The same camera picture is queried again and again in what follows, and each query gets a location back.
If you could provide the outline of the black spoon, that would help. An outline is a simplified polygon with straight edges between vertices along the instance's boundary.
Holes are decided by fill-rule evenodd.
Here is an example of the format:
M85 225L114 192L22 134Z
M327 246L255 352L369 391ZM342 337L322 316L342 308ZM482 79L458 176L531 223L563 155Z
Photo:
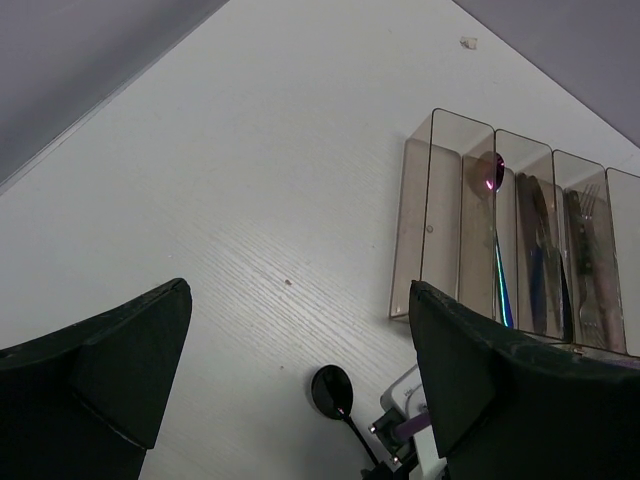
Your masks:
M316 410L328 419L345 423L363 446L372 464L378 466L379 460L351 417L354 391L346 371L334 364L319 368L311 379L310 394Z

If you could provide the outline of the black knife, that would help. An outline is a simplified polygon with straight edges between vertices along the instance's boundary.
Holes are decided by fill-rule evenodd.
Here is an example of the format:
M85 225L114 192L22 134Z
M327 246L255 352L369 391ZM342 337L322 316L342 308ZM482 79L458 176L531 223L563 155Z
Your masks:
M517 260L518 260L518 327L537 336L568 342L573 338L572 307L559 235L552 224L554 205L548 205L539 179L534 175L516 175L517 193ZM533 331L529 298L529 265L531 251L537 242L544 254L546 285L546 333Z

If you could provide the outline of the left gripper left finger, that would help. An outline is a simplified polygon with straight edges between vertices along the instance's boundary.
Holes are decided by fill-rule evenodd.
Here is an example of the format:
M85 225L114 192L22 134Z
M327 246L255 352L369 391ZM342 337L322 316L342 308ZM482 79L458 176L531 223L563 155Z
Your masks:
M136 479L161 428L192 313L172 279L1 352L4 479Z

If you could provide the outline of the fork with dark handle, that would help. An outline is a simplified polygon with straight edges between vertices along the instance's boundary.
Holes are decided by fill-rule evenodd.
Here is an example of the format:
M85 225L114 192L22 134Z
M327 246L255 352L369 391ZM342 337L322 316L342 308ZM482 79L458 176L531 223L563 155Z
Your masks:
M575 190L565 193L572 239L572 255L575 258L578 286L578 321L580 342L590 347L601 345L600 312L594 292L592 255L587 234L587 218L584 216L580 195Z

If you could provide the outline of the gold spoon purple handle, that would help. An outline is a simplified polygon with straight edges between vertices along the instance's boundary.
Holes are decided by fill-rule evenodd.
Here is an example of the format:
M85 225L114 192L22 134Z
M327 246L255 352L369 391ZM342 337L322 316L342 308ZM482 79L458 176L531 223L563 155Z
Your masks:
M472 175L472 188L475 195L482 200L493 198L502 186L505 170L504 159L499 153L487 151L482 154L474 166L474 173ZM494 252L499 317L505 327L513 328L514 317L511 309L498 234L495 234Z

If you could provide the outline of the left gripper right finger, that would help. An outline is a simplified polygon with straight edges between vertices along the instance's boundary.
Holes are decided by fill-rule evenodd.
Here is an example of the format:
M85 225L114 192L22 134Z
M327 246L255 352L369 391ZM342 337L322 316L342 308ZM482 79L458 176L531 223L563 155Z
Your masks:
M635 479L639 371L540 342L416 281L409 320L453 479Z

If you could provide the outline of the iridescent blue knife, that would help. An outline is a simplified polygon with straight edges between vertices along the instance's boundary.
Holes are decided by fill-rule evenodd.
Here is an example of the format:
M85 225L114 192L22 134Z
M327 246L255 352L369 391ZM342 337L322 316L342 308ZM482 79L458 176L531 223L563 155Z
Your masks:
M542 247L535 242L531 251L529 265L529 298L533 331L546 333L546 285L544 279L544 254Z

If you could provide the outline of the fork with pink handle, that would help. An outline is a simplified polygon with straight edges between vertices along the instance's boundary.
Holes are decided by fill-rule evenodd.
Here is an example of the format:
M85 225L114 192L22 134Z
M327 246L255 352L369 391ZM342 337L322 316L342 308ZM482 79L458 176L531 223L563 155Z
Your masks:
M625 353L625 334L619 295L614 237L607 190L588 184L581 196L592 255L594 292L600 312L601 345L596 348Z

